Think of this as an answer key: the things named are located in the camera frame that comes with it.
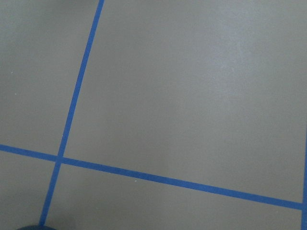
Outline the dark blue saucepan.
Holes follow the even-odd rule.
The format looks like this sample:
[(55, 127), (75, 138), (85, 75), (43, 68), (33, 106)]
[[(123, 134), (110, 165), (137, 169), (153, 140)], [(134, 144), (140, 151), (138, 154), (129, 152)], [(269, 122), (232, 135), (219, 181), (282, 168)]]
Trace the dark blue saucepan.
[(18, 228), (17, 230), (55, 230), (55, 229), (44, 225), (28, 225)]

